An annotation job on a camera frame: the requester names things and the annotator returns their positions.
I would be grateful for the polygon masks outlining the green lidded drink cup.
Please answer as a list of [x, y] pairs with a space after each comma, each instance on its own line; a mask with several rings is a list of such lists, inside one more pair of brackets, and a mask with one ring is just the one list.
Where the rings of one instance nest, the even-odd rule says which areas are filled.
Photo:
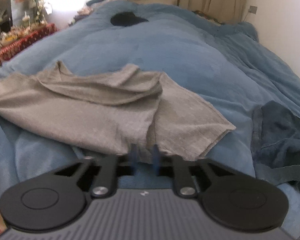
[[30, 25], [31, 25], [31, 21], [30, 21], [30, 16], [27, 14], [27, 12], [24, 12], [24, 16], [23, 16], [23, 18], [22, 18], [22, 20], [21, 20], [21, 22], [22, 22], [22, 26], [24, 27], [24, 28], [28, 28]]

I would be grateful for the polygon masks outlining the dark blue jeans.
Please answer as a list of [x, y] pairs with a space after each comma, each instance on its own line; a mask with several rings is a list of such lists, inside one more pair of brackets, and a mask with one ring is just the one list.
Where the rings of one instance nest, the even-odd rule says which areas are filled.
[[252, 121], [256, 177], [273, 185], [300, 182], [300, 118], [270, 101], [254, 109]]

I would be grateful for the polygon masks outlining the wall power socket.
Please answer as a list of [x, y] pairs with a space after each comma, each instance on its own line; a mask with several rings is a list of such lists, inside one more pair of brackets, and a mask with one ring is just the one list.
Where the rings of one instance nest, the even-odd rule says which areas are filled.
[[251, 14], [256, 14], [256, 12], [257, 12], [257, 6], [251, 5], [251, 6], [249, 7], [248, 12], [251, 13]]

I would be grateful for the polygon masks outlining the black garment on bed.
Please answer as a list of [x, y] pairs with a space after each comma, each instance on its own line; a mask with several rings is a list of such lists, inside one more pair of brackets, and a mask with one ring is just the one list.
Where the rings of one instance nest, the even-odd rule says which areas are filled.
[[113, 26], [130, 27], [140, 23], [148, 22], [147, 19], [136, 16], [133, 12], [121, 12], [111, 17]]

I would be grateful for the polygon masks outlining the silver refrigerator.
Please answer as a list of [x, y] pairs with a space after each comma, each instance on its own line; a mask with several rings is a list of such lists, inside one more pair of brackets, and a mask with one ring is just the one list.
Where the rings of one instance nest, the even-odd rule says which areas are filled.
[[33, 9], [30, 8], [32, 0], [11, 0], [12, 23], [14, 26], [22, 25], [25, 13], [33, 20]]

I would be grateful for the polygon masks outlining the grey polo shirt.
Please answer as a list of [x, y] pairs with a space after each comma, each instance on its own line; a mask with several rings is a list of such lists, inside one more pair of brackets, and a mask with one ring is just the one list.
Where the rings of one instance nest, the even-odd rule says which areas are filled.
[[0, 80], [0, 116], [42, 137], [151, 163], [151, 149], [194, 161], [235, 126], [211, 103], [162, 72], [134, 64], [76, 76], [62, 62], [35, 75]]

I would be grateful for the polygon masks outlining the blue fleece duvet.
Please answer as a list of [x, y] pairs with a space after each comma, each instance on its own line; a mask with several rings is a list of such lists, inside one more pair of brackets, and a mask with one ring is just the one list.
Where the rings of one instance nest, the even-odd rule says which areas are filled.
[[[149, 22], [115, 27], [110, 18], [131, 11]], [[0, 67], [33, 75], [62, 61], [74, 74], [120, 70], [128, 63], [163, 71], [180, 86], [202, 96], [236, 126], [207, 157], [255, 175], [250, 152], [252, 111], [277, 101], [300, 118], [300, 79], [258, 42], [249, 23], [217, 26], [172, 5], [114, 1], [72, 27], [48, 36]], [[10, 186], [83, 157], [74, 146], [39, 137], [0, 118], [0, 195]], [[300, 183], [279, 188], [288, 196], [283, 228], [300, 236]]]

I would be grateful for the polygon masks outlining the red patterned tablecloth table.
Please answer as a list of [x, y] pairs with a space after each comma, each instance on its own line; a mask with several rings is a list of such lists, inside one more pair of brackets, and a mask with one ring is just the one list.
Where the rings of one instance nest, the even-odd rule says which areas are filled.
[[54, 23], [38, 25], [34, 30], [28, 32], [26, 35], [23, 35], [14, 41], [8, 41], [6, 46], [0, 48], [0, 67], [3, 62], [9, 61], [29, 46], [56, 33], [57, 31], [58, 29]]

